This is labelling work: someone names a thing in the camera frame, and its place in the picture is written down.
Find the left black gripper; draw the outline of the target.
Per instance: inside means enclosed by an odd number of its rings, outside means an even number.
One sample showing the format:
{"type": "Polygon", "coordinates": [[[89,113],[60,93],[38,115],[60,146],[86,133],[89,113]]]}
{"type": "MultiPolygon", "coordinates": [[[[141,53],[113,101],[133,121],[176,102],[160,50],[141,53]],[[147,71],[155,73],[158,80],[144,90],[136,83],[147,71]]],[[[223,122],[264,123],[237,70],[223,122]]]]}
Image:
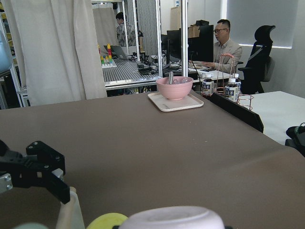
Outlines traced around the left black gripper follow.
{"type": "Polygon", "coordinates": [[[63,181],[65,157],[42,141],[26,147],[27,155],[37,156],[42,166],[24,167],[25,155],[12,151],[0,141],[0,192],[13,187],[44,187],[61,203],[70,201],[70,188],[63,181]]]}

